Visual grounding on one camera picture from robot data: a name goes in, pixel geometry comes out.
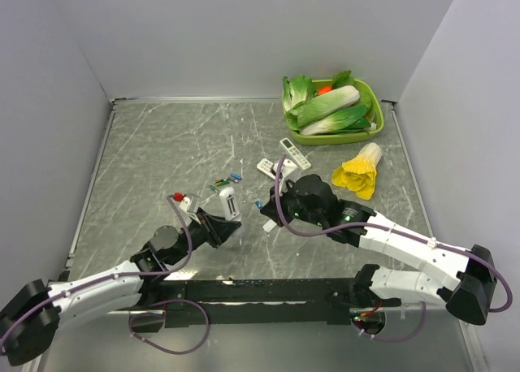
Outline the white remote with orange button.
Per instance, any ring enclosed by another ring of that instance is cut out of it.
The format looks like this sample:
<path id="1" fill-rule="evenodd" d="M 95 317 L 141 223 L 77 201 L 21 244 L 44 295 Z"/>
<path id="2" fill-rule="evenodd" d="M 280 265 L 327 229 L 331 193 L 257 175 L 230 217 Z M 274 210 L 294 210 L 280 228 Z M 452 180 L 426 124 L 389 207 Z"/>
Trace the white remote with orange button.
<path id="1" fill-rule="evenodd" d="M 232 237 L 239 238 L 244 231 L 241 224 L 242 213 L 236 199 L 235 190 L 231 186 L 220 189 L 219 200 L 224 212 L 224 218 L 227 221 L 235 221 L 239 223 L 239 227 L 232 233 Z"/>

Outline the white battery cover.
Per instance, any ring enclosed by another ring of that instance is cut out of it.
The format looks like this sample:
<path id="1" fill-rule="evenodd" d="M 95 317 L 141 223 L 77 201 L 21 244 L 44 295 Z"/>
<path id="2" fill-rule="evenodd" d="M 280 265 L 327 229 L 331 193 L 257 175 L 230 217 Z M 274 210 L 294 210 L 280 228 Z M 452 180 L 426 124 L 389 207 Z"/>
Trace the white battery cover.
<path id="1" fill-rule="evenodd" d="M 277 223 L 272 221 L 272 220 L 269 220 L 268 222 L 266 222 L 262 228 L 265 232 L 271 232 L 275 227 L 277 226 Z"/>

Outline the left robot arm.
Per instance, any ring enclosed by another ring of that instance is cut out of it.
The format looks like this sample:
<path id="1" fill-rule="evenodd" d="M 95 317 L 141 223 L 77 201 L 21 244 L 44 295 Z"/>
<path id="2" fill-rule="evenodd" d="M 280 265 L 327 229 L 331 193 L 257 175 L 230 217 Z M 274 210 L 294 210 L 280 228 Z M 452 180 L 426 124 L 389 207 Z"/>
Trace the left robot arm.
<path id="1" fill-rule="evenodd" d="M 232 220 L 197 210 L 187 227 L 158 228 L 140 251 L 109 270 L 72 282 L 23 286 L 1 311 L 1 354 L 11 366 L 39 357 L 60 331 L 118 309 L 154 307 L 161 282 L 186 266 L 203 244 L 218 248 L 241 228 Z"/>

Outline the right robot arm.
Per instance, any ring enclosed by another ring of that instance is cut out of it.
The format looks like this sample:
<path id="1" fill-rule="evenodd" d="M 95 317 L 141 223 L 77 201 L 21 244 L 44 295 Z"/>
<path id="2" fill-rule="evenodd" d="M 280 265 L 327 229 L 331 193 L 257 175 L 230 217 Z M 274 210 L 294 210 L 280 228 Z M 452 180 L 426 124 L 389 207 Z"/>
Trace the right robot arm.
<path id="1" fill-rule="evenodd" d="M 504 278 L 483 246 L 465 249 L 411 231 L 365 205 L 338 198 L 316 174 L 284 185 L 284 191 L 271 187 L 260 209 L 279 227 L 299 220 L 318 227 L 316 236 L 381 253 L 409 267 L 364 265 L 354 287 L 361 306 L 390 299 L 443 305 L 455 318 L 477 326 L 496 312 L 492 298 Z"/>

